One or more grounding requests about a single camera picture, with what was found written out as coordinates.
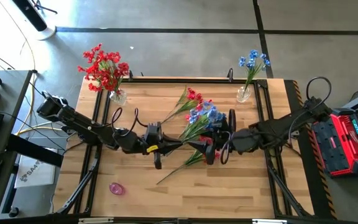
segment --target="yellow label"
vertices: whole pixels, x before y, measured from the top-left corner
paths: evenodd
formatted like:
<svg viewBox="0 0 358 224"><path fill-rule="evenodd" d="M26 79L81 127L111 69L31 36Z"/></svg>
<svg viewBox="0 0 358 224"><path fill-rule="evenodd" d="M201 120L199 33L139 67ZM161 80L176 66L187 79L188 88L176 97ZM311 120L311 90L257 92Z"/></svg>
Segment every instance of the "yellow label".
<svg viewBox="0 0 358 224"><path fill-rule="evenodd" d="M152 152L154 150L158 149L158 146L157 145L154 145L154 146L150 146L148 149L147 149L147 152Z"/></svg>

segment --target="small pink object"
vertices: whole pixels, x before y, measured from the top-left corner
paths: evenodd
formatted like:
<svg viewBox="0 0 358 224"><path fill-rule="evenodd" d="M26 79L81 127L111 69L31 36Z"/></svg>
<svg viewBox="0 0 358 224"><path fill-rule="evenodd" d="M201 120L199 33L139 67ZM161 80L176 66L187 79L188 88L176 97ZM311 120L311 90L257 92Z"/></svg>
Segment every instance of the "small pink object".
<svg viewBox="0 0 358 224"><path fill-rule="evenodd" d="M111 183L109 188L111 193L115 195L123 195L125 193L125 188L121 184L115 182Z"/></svg>

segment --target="concrete floor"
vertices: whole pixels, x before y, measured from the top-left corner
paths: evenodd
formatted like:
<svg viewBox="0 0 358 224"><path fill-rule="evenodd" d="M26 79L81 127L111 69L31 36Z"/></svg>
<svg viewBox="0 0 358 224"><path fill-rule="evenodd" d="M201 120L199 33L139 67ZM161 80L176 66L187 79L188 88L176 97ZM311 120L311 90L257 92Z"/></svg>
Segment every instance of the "concrete floor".
<svg viewBox="0 0 358 224"><path fill-rule="evenodd" d="M31 37L31 26L8 0L1 0L12 14L34 52L35 68L41 76L37 88L64 96L76 105L83 74L77 65L86 65L82 52L98 43L106 51L120 51L135 75L221 77L232 67L234 76L239 56L261 49L258 34L167 34L120 32L57 32L46 41ZM58 11L41 12L58 27L79 28L184 28L257 29L252 0L43 0L45 7ZM358 30L358 0L261 0L264 29L269 30ZM298 81L305 99L305 86L318 75L333 84L331 107L347 103L358 90L358 35L266 35L274 78ZM16 69L33 69L24 38L0 5L0 57ZM316 82L311 95L323 97L326 85ZM35 107L42 97L35 96ZM29 107L22 105L20 118ZM337 215L358 221L358 179L329 180ZM33 197L46 191L39 188ZM15 206L28 201L19 200ZM34 199L46 205L48 197ZM30 210L26 216L39 215Z"/></svg>

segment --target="small glass vase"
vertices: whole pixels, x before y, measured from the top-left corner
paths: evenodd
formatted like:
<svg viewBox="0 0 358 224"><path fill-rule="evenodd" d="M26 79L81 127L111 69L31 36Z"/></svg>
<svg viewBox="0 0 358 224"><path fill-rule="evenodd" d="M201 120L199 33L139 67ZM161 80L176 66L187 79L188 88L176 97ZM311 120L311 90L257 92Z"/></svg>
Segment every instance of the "small glass vase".
<svg viewBox="0 0 358 224"><path fill-rule="evenodd" d="M251 91L249 90L249 86L247 86L247 88L245 86L242 86L237 91L237 101L243 103L248 100L250 95L251 95Z"/></svg>
<svg viewBox="0 0 358 224"><path fill-rule="evenodd" d="M119 94L115 91L110 92L110 100L117 103L120 106L124 106L127 101L127 93L124 90L119 90Z"/></svg>

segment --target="wooden table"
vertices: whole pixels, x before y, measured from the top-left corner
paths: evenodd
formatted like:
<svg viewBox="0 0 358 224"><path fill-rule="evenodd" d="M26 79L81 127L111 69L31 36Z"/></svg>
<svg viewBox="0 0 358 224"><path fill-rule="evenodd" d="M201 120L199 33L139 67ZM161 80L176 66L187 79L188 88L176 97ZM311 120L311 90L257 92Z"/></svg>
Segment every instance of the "wooden table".
<svg viewBox="0 0 358 224"><path fill-rule="evenodd" d="M282 79L268 79L268 89L275 118L290 113L285 82ZM92 117L96 93L88 90L89 81L84 80L76 110ZM130 128L134 120L134 109L139 109L143 123L163 120L175 106L183 89L192 87L212 99L219 111L228 113L236 110L237 130L259 121L255 92L245 103L236 101L240 84L183 84L183 83L123 83L127 92L127 103L115 127ZM107 92L104 91L99 110L100 122L104 111ZM262 100L265 119L267 110ZM110 104L108 122L117 108ZM185 113L163 124L165 134L178 137L185 127ZM145 128L137 125L134 131L144 134ZM68 147L78 143L72 138ZM295 149L298 144L293 141ZM53 203L60 208L72 194L80 181L85 145L67 152L60 170ZM103 148L101 163L91 209L92 217L198 217L198 218L273 218L272 196L265 163L264 152L257 150L242 156L232 153L229 162L213 166L200 162L183 169L161 184L156 183L189 158L193 149L183 146L168 157L162 158L162 169L156 170L153 156L124 154L121 150ZM314 213L302 159L284 148L282 152L285 177L288 188L309 213ZM109 191L109 184L117 182L126 188L126 194L117 196ZM280 208L283 197L277 187ZM85 190L81 212L85 208L88 189Z"/></svg>

